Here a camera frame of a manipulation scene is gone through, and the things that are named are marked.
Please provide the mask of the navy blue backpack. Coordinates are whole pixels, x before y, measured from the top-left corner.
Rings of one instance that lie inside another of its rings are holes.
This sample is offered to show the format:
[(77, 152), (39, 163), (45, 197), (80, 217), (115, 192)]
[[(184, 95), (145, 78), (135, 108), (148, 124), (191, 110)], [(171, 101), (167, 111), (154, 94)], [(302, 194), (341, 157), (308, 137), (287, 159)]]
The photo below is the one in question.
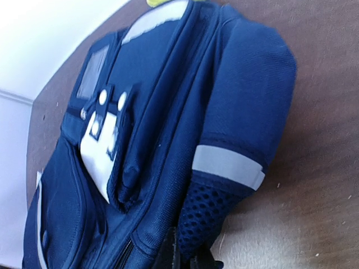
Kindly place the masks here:
[(89, 49), (25, 225), (23, 268), (222, 268), (210, 247), (255, 193), (296, 60), (229, 5), (169, 1)]

